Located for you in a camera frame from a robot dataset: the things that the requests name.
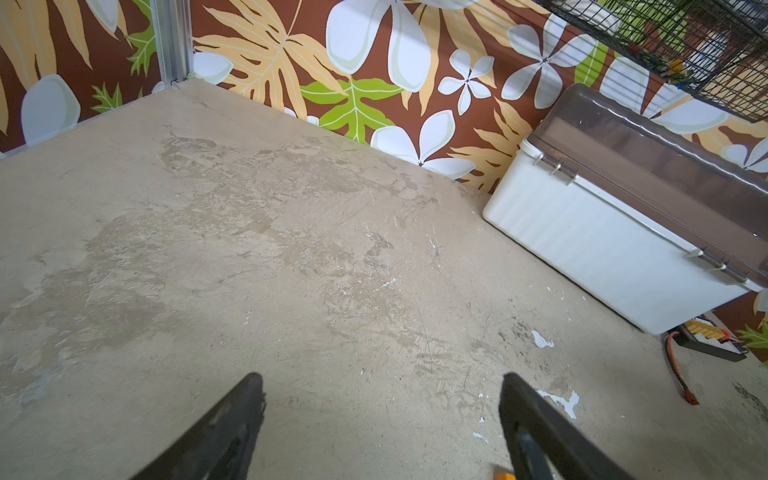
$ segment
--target white paint spot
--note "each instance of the white paint spot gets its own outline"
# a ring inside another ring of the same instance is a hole
[[[397,280],[400,280],[400,278],[401,278],[401,277],[398,277],[398,278],[393,278],[393,279],[391,279],[391,280],[390,280],[389,282],[387,282],[387,283],[382,283],[382,285],[381,285],[379,288],[377,288],[376,290],[373,290],[373,291],[374,291],[374,292],[378,292],[379,290],[381,290],[381,289],[382,289],[382,288],[384,288],[385,286],[389,286],[389,285],[391,285],[392,283],[396,282]]]
[[[551,398],[553,402],[559,403],[563,406],[563,409],[565,409],[565,413],[568,414],[569,417],[571,417],[573,420],[576,419],[576,414],[574,413],[574,407],[578,405],[578,401],[581,399],[581,397],[576,392],[571,392],[571,398],[568,399],[566,402],[565,399],[561,396],[552,395],[551,393],[546,393],[544,390],[536,390],[536,392],[542,397],[542,398]]]
[[[533,333],[533,342],[536,344],[536,346],[540,349],[551,347],[554,348],[554,342],[552,340],[547,341],[546,338],[541,336],[539,332],[536,330],[531,330],[531,333]]]

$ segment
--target white plastic container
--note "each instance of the white plastic container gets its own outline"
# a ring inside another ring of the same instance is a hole
[[[523,140],[483,217],[642,330],[659,334],[762,287]]]

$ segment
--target concrete floor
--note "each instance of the concrete floor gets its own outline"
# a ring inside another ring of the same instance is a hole
[[[491,478],[509,371],[637,478],[765,478],[768,370],[678,349],[689,406],[487,199],[199,81],[3,161],[0,478],[127,478],[254,370],[251,478]]]

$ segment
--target red connector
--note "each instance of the red connector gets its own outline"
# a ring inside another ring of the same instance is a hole
[[[677,381],[680,382],[680,386],[683,388],[683,398],[691,405],[699,405],[699,400],[696,398],[694,393],[688,389],[688,385],[685,384],[683,377],[680,376],[680,369],[677,368],[677,360],[675,360],[674,353],[672,353],[672,337],[675,335],[680,335],[680,333],[677,331],[672,331],[669,335],[667,335],[667,341],[665,342],[667,344],[667,348],[664,349],[664,352],[667,354],[667,360],[669,360],[670,367],[672,367],[672,373],[674,373]]]
[[[699,401],[696,399],[696,396],[689,389],[683,390],[683,398],[685,399],[686,402],[690,403],[691,405],[699,404]]]

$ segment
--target lid hinge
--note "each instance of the lid hinge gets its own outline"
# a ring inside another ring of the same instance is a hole
[[[543,164],[546,164],[552,168],[552,170],[549,172],[550,175],[554,175],[555,173],[560,172],[568,177],[568,185],[572,184],[578,178],[578,172],[564,164],[562,160],[550,157],[547,154],[542,154],[539,158],[534,160],[533,165],[536,165],[539,162],[542,162]]]
[[[701,258],[708,264],[714,267],[715,270],[719,270],[726,275],[730,276],[734,280],[736,280],[739,283],[745,283],[746,282],[746,273],[742,273],[739,270],[736,270],[732,266],[728,265],[728,261],[722,261],[721,259],[714,257],[704,250],[699,250],[699,253],[697,254],[697,257]]]

